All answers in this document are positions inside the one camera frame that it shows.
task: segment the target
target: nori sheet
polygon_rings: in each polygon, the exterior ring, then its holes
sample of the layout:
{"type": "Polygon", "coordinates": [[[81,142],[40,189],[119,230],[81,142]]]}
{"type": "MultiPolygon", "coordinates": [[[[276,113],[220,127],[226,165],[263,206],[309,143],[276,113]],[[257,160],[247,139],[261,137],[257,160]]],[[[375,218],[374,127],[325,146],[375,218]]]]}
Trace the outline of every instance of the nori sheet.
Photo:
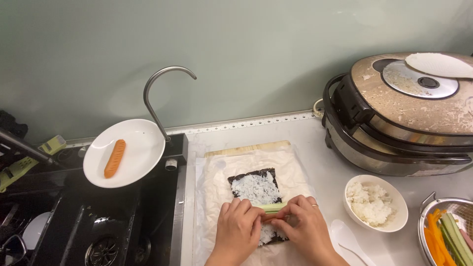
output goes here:
{"type": "MultiPolygon", "coordinates": [[[[261,169],[259,171],[253,171],[253,172],[249,172],[249,173],[246,173],[246,174],[240,174],[240,175],[237,175],[237,176],[229,177],[229,178],[227,178],[227,180],[230,183],[230,187],[231,187],[233,181],[235,181],[235,180],[240,180],[240,179],[244,178],[245,176],[249,176],[249,175],[256,175],[256,176],[266,177],[267,172],[271,173],[271,175],[273,176],[272,181],[279,190],[278,183],[276,182],[276,171],[274,170],[274,168],[265,168],[265,169],[261,169]]],[[[232,193],[233,193],[233,196],[235,198],[238,198],[240,196],[233,190],[232,190],[232,193]]],[[[278,199],[273,203],[281,203],[281,202],[282,202],[281,198],[278,197],[278,199]]],[[[286,241],[286,240],[283,239],[282,237],[278,236],[277,234],[275,234],[272,237],[271,241],[269,241],[268,243],[263,244],[263,245],[268,245],[268,244],[272,244],[272,243],[276,243],[276,242],[282,242],[282,241],[286,241]]]]}

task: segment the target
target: rice cooker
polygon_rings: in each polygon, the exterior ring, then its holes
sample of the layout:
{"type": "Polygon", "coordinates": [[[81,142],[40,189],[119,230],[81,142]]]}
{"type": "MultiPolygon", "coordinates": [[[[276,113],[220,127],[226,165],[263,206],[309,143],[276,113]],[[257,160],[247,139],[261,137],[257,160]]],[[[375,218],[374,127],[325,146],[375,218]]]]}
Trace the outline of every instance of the rice cooker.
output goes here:
{"type": "MultiPolygon", "coordinates": [[[[470,168],[473,80],[417,71],[404,60],[410,54],[363,58],[327,83],[325,143],[356,166],[382,175],[432,176],[470,168]]],[[[443,54],[473,66],[473,57],[443,54]]]]}

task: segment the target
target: plastic wrap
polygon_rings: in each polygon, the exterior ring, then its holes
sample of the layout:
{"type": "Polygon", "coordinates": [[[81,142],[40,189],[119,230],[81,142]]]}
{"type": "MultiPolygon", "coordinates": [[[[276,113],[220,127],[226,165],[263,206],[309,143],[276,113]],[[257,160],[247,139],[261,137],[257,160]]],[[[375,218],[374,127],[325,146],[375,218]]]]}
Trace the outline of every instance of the plastic wrap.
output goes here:
{"type": "MultiPolygon", "coordinates": [[[[234,197],[228,177],[275,168],[283,202],[300,194],[315,197],[315,191],[308,184],[305,171],[291,145],[238,155],[216,155],[197,160],[196,167],[203,162],[202,173],[196,170],[193,265],[204,265],[213,250],[220,208],[234,197]]],[[[258,247],[242,265],[287,266],[309,263],[290,241],[285,241],[258,247]]]]}

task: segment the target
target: white countertop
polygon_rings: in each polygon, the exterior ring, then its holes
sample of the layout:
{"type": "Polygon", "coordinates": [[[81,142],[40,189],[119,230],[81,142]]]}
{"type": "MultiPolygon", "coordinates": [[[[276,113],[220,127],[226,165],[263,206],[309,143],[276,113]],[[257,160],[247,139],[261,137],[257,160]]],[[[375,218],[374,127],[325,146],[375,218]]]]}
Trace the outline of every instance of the white countertop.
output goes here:
{"type": "MultiPolygon", "coordinates": [[[[307,171],[310,185],[315,188],[321,211],[330,225],[334,219],[344,221],[353,231],[365,253],[379,266],[425,265],[419,252],[417,222],[420,203],[433,191],[437,198],[473,198],[469,178],[473,169],[435,177],[383,177],[396,187],[406,200],[409,219],[406,226],[394,233],[366,230],[356,224],[343,207],[343,190],[348,180],[359,174],[370,174],[338,157],[325,145],[325,129],[319,118],[264,124],[246,128],[195,133],[187,135],[189,156],[184,203],[184,227],[181,265],[192,264],[193,209],[195,193],[195,158],[208,151],[218,151],[254,144],[288,140],[295,146],[307,171]]],[[[344,258],[352,266],[364,263],[350,251],[344,258]]]]}

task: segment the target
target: white spoon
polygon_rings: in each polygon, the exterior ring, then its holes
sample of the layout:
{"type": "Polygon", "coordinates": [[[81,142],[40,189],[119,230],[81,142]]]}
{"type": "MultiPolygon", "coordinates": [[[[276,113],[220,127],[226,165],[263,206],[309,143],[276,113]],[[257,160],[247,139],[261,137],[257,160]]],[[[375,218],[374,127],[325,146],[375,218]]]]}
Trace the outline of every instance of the white spoon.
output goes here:
{"type": "Polygon", "coordinates": [[[413,53],[406,57],[406,63],[424,73],[448,77],[473,79],[473,67],[441,53],[413,53]]]}
{"type": "Polygon", "coordinates": [[[334,220],[330,228],[340,246],[355,253],[366,265],[376,266],[376,264],[361,250],[356,241],[355,235],[344,222],[334,220]]]}

